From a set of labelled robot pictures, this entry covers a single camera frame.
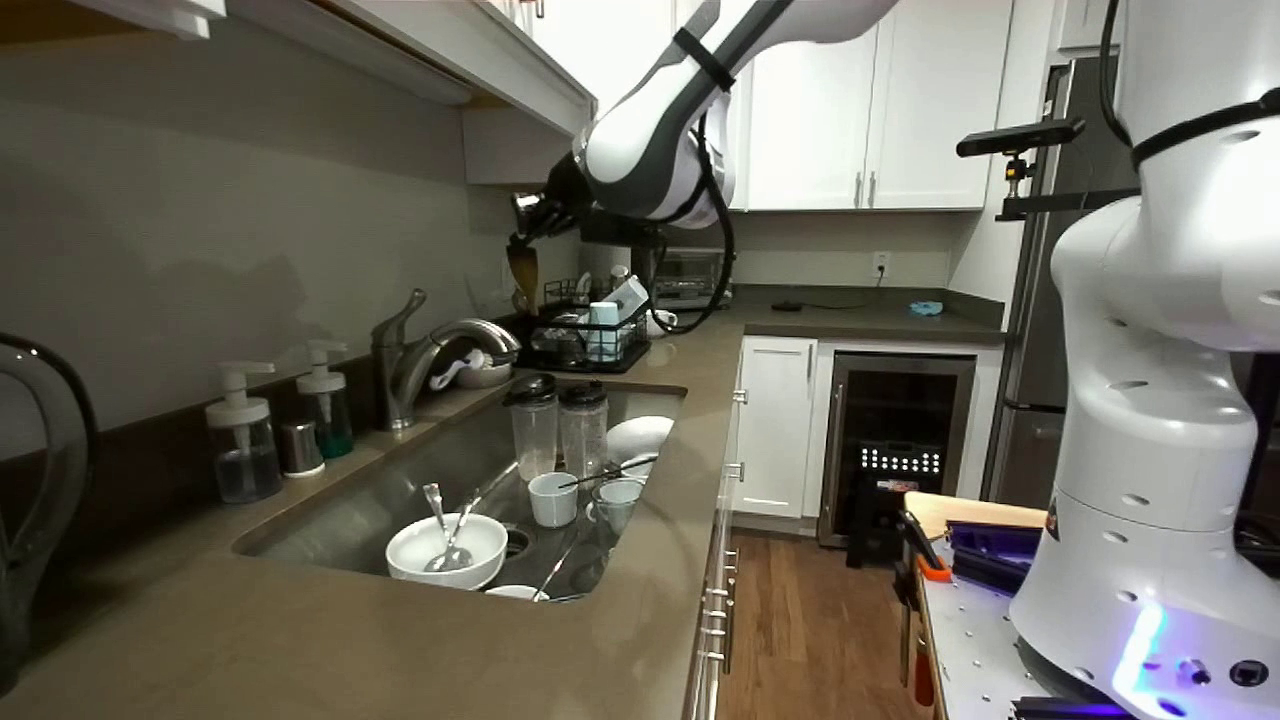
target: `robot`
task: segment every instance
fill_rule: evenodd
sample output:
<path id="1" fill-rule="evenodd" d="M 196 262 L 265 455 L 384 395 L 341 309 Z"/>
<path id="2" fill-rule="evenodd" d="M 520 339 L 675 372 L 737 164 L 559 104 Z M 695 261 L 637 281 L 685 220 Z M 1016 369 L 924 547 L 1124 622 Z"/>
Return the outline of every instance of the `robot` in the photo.
<path id="1" fill-rule="evenodd" d="M 723 220 L 730 181 L 716 138 L 687 131 L 695 117 L 758 51 L 851 39 L 885 10 L 894 0 L 705 0 L 637 90 L 577 137 L 516 238 L 593 204 Z M 1053 261 L 1069 429 L 1013 622 L 1152 720 L 1280 716 L 1280 585 L 1233 542 L 1257 416 L 1229 364 L 1280 347 L 1275 37 L 1275 0 L 1124 0 L 1117 128 L 1141 196 L 1084 217 Z"/>

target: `faucet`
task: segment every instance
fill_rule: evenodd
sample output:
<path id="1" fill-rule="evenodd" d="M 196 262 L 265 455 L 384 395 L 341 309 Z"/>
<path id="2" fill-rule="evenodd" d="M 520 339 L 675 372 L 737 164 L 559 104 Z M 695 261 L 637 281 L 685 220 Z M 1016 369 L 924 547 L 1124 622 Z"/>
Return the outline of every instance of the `faucet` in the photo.
<path id="1" fill-rule="evenodd" d="M 390 315 L 371 328 L 371 372 L 378 372 L 378 387 L 380 387 L 378 398 L 380 398 L 380 416 L 393 432 L 410 429 L 411 405 L 425 391 L 430 372 L 436 369 L 443 347 L 452 347 L 456 339 L 477 339 L 486 350 L 494 350 L 494 358 L 514 358 L 514 364 L 520 350 L 520 339 L 494 318 L 452 318 L 452 325 L 410 344 L 405 325 L 425 303 L 430 303 L 430 293 L 417 288 L 398 315 Z"/>

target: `stainless steel sink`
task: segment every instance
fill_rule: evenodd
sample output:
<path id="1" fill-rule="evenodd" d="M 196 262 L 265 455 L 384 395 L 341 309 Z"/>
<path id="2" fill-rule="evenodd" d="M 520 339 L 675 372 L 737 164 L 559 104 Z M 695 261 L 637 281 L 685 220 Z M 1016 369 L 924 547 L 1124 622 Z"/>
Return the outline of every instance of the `stainless steel sink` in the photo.
<path id="1" fill-rule="evenodd" d="M 610 387 L 610 425 L 632 416 L 675 421 L 681 398 L 681 387 Z M 508 523 L 508 561 L 494 585 L 531 585 L 554 600 L 593 590 L 621 531 L 613 531 L 605 514 L 595 518 L 589 513 L 556 531 L 531 523 L 530 493 L 514 469 L 514 455 L 508 408 L 494 398 L 258 527 L 236 542 L 236 553 L 282 564 L 390 575 L 384 542 L 405 523 L 430 514 L 430 504 L 417 488 L 436 478 L 443 488 L 443 509 L 459 509 L 479 493 L 486 499 L 477 513 Z"/>

